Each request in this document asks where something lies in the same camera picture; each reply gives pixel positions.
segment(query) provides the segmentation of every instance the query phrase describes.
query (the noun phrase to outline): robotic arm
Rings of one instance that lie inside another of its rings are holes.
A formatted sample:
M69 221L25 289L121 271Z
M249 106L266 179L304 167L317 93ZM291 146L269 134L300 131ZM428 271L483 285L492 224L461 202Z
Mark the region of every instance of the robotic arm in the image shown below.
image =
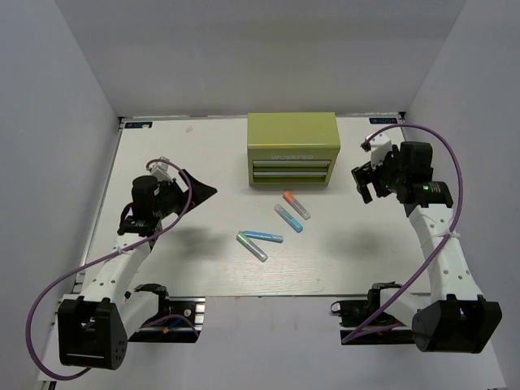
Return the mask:
M217 193L187 171L183 173L192 187L188 211ZM123 209L114 245L119 256L104 263L77 299L65 299L58 308L59 358L63 365L115 370L123 362L130 336L147 320L169 314L163 313L167 308L162 304L168 295L165 287L144 284L128 291L155 240L128 252L121 248L159 232L161 221L171 213L179 214L187 200L188 192L167 174L163 163L152 166L150 175L132 182L132 203Z
M444 182L432 181L433 149L422 142L392 145L384 134L362 145L370 151L370 161L352 170L363 201L395 193L404 205L406 216L415 229L424 258L441 242L453 217L453 200ZM452 234L436 259L427 268L430 277L430 305L404 292L386 310L412 330L414 342L423 352L479 353L501 320L497 302L486 301L473 280L457 234ZM401 286L375 284L368 293L365 313L374 313Z

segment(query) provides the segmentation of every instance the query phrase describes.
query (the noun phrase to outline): wall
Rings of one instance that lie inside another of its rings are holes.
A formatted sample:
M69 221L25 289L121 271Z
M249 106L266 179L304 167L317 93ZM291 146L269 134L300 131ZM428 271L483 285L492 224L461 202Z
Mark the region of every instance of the wall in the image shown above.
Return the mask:
M502 307L492 341L511 389L520 388L518 15L513 0L468 2L407 115L409 123L441 132L460 158L465 203L458 231L485 297ZM434 159L436 177L455 189L452 163L438 144Z
M463 0L57 0L120 116L403 111Z
M37 368L25 318L37 294L79 264L118 125L52 0L0 2L0 37L0 378L2 388L26 389ZM37 312L39 354L70 287Z

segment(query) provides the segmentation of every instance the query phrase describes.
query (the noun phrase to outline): tabletop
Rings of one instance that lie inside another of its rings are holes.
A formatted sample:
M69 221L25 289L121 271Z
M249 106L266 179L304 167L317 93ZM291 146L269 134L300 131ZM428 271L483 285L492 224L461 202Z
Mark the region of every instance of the tabletop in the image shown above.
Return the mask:
M381 125L368 118L337 118L337 124L341 151L331 182L314 188L248 186L246 118L154 120L151 128L123 129L87 262L111 251L132 180L146 174L150 159L164 156L218 193L159 238L130 287L159 283L178 297L340 296L366 293L377 282L405 282L423 253L403 206L393 195L365 205L350 173L369 160L359 145ZM399 128L388 135L403 141ZM285 189L312 215L302 220L302 233L273 211L280 203L297 216L282 199ZM259 241L269 255L262 263L236 241L240 230L281 234L284 243ZM88 269L84 285L98 269ZM428 293L427 275L410 291Z

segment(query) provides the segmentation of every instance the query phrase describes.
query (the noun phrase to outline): green box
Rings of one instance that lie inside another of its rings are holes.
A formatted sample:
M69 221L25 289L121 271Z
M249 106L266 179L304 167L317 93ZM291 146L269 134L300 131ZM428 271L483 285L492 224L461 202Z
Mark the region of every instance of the green box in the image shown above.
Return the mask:
M333 112L248 115L249 185L328 184L339 152Z

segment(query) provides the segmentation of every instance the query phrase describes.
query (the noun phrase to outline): black label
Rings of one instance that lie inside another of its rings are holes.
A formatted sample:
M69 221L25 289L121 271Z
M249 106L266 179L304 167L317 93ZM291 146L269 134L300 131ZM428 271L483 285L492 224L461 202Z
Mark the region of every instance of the black label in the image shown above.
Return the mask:
M369 118L370 124L397 124L395 118Z
M124 128L151 128L153 122L127 122Z

